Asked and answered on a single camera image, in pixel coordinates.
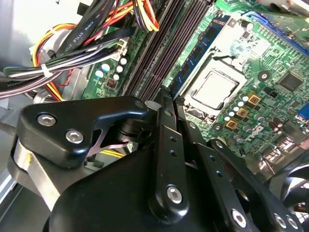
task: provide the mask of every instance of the integrated circuit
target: integrated circuit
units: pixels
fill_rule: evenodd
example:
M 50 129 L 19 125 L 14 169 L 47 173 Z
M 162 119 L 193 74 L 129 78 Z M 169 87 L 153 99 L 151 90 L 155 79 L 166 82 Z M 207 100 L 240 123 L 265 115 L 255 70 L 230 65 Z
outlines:
M 249 111 L 244 109 L 244 108 L 240 108 L 236 115 L 238 115 L 239 117 L 246 117 L 248 115 Z
M 248 102 L 251 103 L 252 105 L 257 105 L 260 102 L 261 98 L 257 96 L 254 93 L 249 93 L 249 100 Z
M 278 85 L 293 93 L 302 83 L 303 80 L 289 72 L 278 82 Z
M 237 127 L 238 123 L 233 121 L 233 120 L 230 120 L 226 123 L 226 127 L 231 129 L 231 130 L 234 130 L 236 127 Z

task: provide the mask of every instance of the green circuit board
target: green circuit board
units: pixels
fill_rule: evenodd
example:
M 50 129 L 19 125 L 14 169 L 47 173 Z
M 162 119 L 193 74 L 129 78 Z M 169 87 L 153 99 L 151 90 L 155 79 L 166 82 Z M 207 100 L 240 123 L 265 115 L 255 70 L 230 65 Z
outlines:
M 167 87 L 170 85 L 198 43 L 200 34 L 206 30 L 218 10 L 222 11 L 224 15 L 235 18 L 237 22 L 239 22 L 241 13 L 248 10 L 258 11 L 282 31 L 287 34 L 292 32 L 294 39 L 301 45 L 308 46 L 306 43 L 308 34 L 306 28 L 309 28 L 309 26 L 306 18 L 269 13 L 265 7 L 253 0 L 218 0 L 216 5 L 211 7 L 201 20 L 187 46 L 167 75 L 163 85 Z M 231 102 L 224 107 L 214 122 L 209 123 L 200 120 L 188 113 L 186 113 L 186 117 L 199 126 L 206 140 L 222 138 L 238 156 L 241 155 L 240 149 L 243 149 L 248 157 L 259 160 L 264 154 L 264 150 L 270 146 L 274 147 L 276 140 L 280 137 L 268 125 L 268 122 L 274 117 L 278 117 L 282 121 L 289 119 L 299 126 L 303 125 L 295 116 L 297 111 L 309 101 L 309 93 L 307 92 L 309 89 L 309 79 L 307 77 L 309 62 L 305 55 L 284 42 L 273 32 L 257 22 L 253 21 L 253 23 L 252 30 L 237 38 L 227 38 L 224 42 L 225 49 L 228 47 L 230 55 L 241 60 L 241 71 L 247 79 L 245 85 Z M 95 75 L 95 72 L 101 69 L 103 63 L 96 64 L 90 72 L 89 83 L 85 89 L 83 99 L 118 96 L 122 84 L 130 75 L 139 52 L 143 48 L 145 38 L 146 34 L 138 31 L 128 41 L 128 52 L 126 54 L 128 63 L 124 67 L 119 81 L 116 81 L 114 88 L 109 87 L 108 82 L 112 80 L 118 62 L 113 59 L 103 62 L 107 63 L 111 68 L 111 71 L 105 73 L 103 78 L 97 78 Z M 267 72 L 267 78 L 261 81 L 261 75 L 265 74 L 265 71 Z M 257 97 L 258 104 L 246 103 L 241 107 L 247 114 L 244 118 L 239 116 L 230 117 L 230 120 L 237 125 L 230 129 L 226 126 L 228 122 L 225 121 L 225 117 L 233 111 L 232 106 L 243 96 Z M 259 122 L 257 115 L 262 116 L 265 121 Z M 222 125 L 222 130 L 216 129 L 218 124 Z M 259 128 L 259 131 L 253 137 L 249 137 L 250 134 L 244 129 L 247 126 L 253 131 Z M 237 143 L 236 136 L 239 136 L 243 143 Z
M 251 9 L 266 11 L 264 7 L 255 3 L 255 1 L 218 0 L 216 7 L 210 9 L 205 15 L 198 30 L 169 73 L 164 82 L 165 86 L 168 87 L 170 85 L 197 44 L 199 34 L 206 29 L 218 9 L 223 11 L 223 14 L 232 15 L 232 17 L 235 13 L 243 13 Z M 285 22 L 290 20 L 290 18 L 284 20 L 278 16 L 274 16 L 271 19 L 274 25 L 278 25 L 279 21 Z M 302 20 L 303 25 L 307 24 L 303 18 L 298 18 L 298 20 Z M 301 32 L 298 31 L 298 37 L 304 38 L 305 33 L 303 30 Z M 199 126 L 206 140 L 222 138 L 237 155 L 240 156 L 239 149 L 243 149 L 245 154 L 259 160 L 263 155 L 263 151 L 269 146 L 274 147 L 276 139 L 280 137 L 268 126 L 268 122 L 274 117 L 278 117 L 282 121 L 289 119 L 299 126 L 302 125 L 295 118 L 295 115 L 298 109 L 302 108 L 309 101 L 309 93 L 307 91 L 309 88 L 309 60 L 294 47 L 257 22 L 254 22 L 254 28 L 245 37 L 242 36 L 231 41 L 229 47 L 230 55 L 236 56 L 243 61 L 242 72 L 247 79 L 246 84 L 218 115 L 215 122 L 207 123 L 188 113 L 186 113 L 186 117 Z M 264 74 L 265 71 L 267 71 L 267 80 L 260 81 L 259 75 Z M 294 84 L 295 86 L 292 89 L 286 89 L 289 88 L 287 85 Z M 269 92 L 266 93 L 269 89 L 274 91 L 273 93 L 276 94 L 276 97 L 270 96 Z M 245 118 L 237 115 L 230 117 L 233 122 L 236 122 L 237 126 L 233 129 L 226 127 L 227 122 L 224 118 L 229 112 L 233 111 L 231 106 L 234 106 L 242 96 L 250 97 L 252 95 L 258 97 L 259 103 L 256 106 L 248 103 L 245 104 L 242 107 L 247 112 Z M 264 117 L 265 121 L 263 123 L 257 121 L 256 116 Z M 223 125 L 222 130 L 216 129 L 218 123 Z M 259 131 L 254 137 L 248 138 L 249 134 L 244 129 L 246 126 L 253 130 L 259 127 Z M 243 143 L 237 143 L 235 136 L 240 136 Z

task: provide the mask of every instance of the white cable tie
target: white cable tie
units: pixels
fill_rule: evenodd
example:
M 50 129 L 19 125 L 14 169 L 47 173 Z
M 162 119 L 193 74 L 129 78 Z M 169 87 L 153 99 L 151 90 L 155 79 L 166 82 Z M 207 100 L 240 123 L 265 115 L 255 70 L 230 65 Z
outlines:
M 46 67 L 46 64 L 42 64 L 41 65 L 42 71 L 44 73 L 44 76 L 46 78 L 51 77 L 53 74 L 48 70 L 48 68 Z
M 50 29 L 49 29 L 49 31 L 51 32 L 51 33 L 53 33 L 53 34 L 56 34 L 56 30 L 54 30 L 54 27 L 51 27 Z

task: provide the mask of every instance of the screw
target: screw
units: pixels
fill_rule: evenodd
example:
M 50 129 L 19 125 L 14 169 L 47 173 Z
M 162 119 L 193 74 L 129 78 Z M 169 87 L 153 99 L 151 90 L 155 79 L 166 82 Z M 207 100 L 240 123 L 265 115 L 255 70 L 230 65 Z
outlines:
M 189 125 L 190 125 L 190 127 L 192 127 L 193 129 L 195 129 L 195 128 L 197 127 L 193 122 L 190 122 Z
M 77 130 L 70 130 L 66 133 L 66 139 L 73 144 L 80 144 L 84 140 L 84 136 Z
M 170 111 L 168 109 L 164 109 L 164 113 L 167 115 L 167 116 L 172 116 L 172 114 L 170 113 Z
M 232 209 L 232 217 L 240 227 L 245 228 L 247 226 L 245 217 L 236 209 Z
M 144 104 L 140 101 L 135 101 L 135 105 L 138 107 L 138 108 L 144 108 Z
M 167 193 L 168 193 L 169 199 L 175 204 L 180 204 L 182 202 L 183 196 L 178 188 L 173 187 L 173 186 L 168 187 Z
M 216 141 L 218 147 L 223 148 L 222 144 L 219 141 Z
M 278 215 L 278 214 L 274 214 L 275 216 L 275 220 L 276 222 L 282 227 L 282 228 L 286 228 L 286 224 L 284 222 L 284 220 Z
M 289 215 L 287 215 L 286 217 L 288 218 L 288 222 L 290 223 L 290 225 L 293 226 L 293 228 L 297 230 L 298 226 L 296 222 Z
M 55 125 L 56 119 L 51 115 L 40 115 L 38 116 L 38 123 L 46 127 L 51 127 Z

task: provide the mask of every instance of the ram slot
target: ram slot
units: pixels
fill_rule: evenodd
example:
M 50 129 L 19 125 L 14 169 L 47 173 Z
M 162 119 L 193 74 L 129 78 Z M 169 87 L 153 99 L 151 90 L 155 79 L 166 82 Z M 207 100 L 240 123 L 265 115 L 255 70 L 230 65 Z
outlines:
M 151 100 L 155 96 L 160 85 L 205 16 L 209 6 L 209 2 L 198 0 L 193 1 L 187 8 L 184 17 L 169 41 L 168 47 L 165 48 L 163 56 L 158 59 L 159 61 L 155 64 L 146 86 L 143 86 L 143 91 L 138 95 L 141 100 Z
M 184 4 L 184 0 L 170 0 L 169 3 L 164 6 L 164 12 L 160 16 L 160 31 L 157 33 L 152 33 L 151 36 L 147 38 L 146 47 L 139 56 L 137 64 L 131 72 L 121 95 L 134 95 L 144 77 L 145 72 L 151 66 L 156 53 L 158 52 L 158 48 L 166 39 L 168 31 L 173 25 Z

